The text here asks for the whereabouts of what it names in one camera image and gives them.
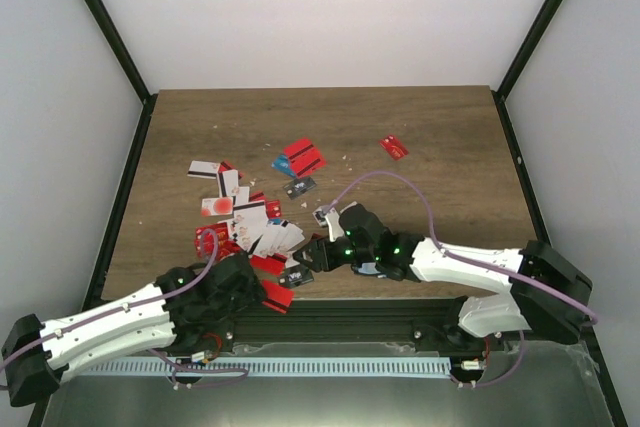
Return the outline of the red striped card bottom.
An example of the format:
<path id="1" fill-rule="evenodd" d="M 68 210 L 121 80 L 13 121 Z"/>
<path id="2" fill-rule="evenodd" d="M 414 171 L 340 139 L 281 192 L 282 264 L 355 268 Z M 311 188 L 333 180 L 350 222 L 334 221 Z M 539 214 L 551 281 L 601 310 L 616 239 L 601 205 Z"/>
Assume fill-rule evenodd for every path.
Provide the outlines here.
<path id="1" fill-rule="evenodd" d="M 286 314 L 293 301 L 294 292 L 268 280 L 262 280 L 261 286 L 265 291 L 265 298 L 262 304 L 274 311 Z"/>

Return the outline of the blue leather card holder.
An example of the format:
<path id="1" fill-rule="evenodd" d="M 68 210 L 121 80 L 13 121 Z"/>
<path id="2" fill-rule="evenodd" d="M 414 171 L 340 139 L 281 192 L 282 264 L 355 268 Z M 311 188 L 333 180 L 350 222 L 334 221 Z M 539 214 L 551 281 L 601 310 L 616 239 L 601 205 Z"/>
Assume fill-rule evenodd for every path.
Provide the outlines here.
<path id="1" fill-rule="evenodd" d="M 364 277 L 386 278 L 387 275 L 383 273 L 375 262 L 367 262 L 361 264 L 354 264 L 351 266 L 351 270 L 355 275 Z"/>

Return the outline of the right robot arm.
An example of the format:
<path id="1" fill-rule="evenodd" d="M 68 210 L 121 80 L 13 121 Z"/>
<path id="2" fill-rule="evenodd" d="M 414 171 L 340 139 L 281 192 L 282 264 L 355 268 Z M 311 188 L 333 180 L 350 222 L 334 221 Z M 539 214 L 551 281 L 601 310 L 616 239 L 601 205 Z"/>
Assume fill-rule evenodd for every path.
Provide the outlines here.
<path id="1" fill-rule="evenodd" d="M 531 331 L 564 345 L 576 343 L 593 322 L 587 304 L 591 280 L 549 244 L 523 249 L 482 249 L 394 232 L 359 203 L 342 211 L 320 208 L 328 233 L 297 249 L 293 257 L 309 270 L 342 266 L 361 276 L 417 283 L 451 283 L 486 291 L 456 300 L 444 325 L 458 350 L 492 334 Z"/>

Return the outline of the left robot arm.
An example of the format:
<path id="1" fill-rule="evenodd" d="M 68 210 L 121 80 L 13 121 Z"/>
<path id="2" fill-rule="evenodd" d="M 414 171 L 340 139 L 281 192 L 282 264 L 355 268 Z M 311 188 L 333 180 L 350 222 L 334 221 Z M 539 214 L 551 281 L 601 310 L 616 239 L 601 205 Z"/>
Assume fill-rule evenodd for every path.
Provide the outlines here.
<path id="1" fill-rule="evenodd" d="M 2 391 L 13 407 L 52 395 L 102 362 L 147 349 L 196 349 L 208 323 L 259 304 L 266 290 L 243 253 L 174 267 L 121 299 L 79 314 L 16 320 L 1 347 Z"/>

